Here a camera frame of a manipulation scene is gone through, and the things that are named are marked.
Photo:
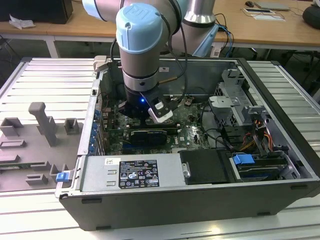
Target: motherboard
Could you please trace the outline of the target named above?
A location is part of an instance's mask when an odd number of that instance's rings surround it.
[[[161,129],[167,133],[166,140],[157,146],[132,146],[128,139],[132,132],[156,131],[157,128],[139,129],[140,121],[119,113],[118,105],[118,101],[110,101],[102,110],[107,155],[170,154],[181,150],[210,149],[208,136],[203,133],[200,124],[203,103],[184,99],[173,112],[173,117],[163,123],[168,126]],[[145,123],[148,126],[154,124],[151,118]]]

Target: aluminum profile table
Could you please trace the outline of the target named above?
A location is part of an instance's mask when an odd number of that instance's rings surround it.
[[[319,154],[319,106],[281,66],[271,62],[251,61],[249,64]],[[24,124],[35,123],[26,113],[28,108],[24,104],[39,99],[47,103],[48,116],[56,116],[57,121],[63,122],[70,114],[78,114],[83,121],[90,85],[96,78],[92,65],[93,59],[34,58],[29,63],[20,63],[0,92],[1,119],[20,112]],[[258,96],[253,94],[253,97],[261,104]],[[22,106],[20,111],[14,104]],[[320,195],[300,199],[274,216],[86,232],[79,228],[54,192],[54,189],[45,189],[0,193],[0,239],[320,239]]]
[[[320,106],[280,65],[249,61],[278,104],[320,157]],[[258,105],[263,105],[250,89]]]
[[[55,123],[67,118],[84,122],[93,81],[93,59],[33,58],[21,62],[0,91],[0,122],[17,117],[22,124],[36,124],[30,103],[44,102]]]

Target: computer case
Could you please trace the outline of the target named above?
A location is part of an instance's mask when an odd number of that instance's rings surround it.
[[[72,12],[71,0],[2,0],[0,21],[9,21],[11,15],[21,20],[65,24]]]

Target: sticker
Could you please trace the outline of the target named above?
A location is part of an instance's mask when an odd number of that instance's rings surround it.
[[[168,73],[169,72],[169,67],[159,67],[159,72],[160,73]]]
[[[121,158],[106,158],[104,165],[119,165]]]
[[[119,160],[119,188],[153,188],[159,187],[157,160],[120,161]]]

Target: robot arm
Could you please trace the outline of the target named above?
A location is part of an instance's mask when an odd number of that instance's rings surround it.
[[[162,123],[172,117],[177,104],[167,102],[158,88],[159,58],[171,39],[174,49],[183,46],[180,26],[189,36],[189,54],[201,56],[215,34],[214,0],[83,0],[88,14],[116,23],[116,39],[127,101],[122,113],[131,118]]]
[[[187,4],[185,0],[83,1],[90,15],[116,23],[125,115],[141,119],[150,115],[158,123],[172,117],[172,107],[158,88],[159,58],[162,47],[180,29]]]

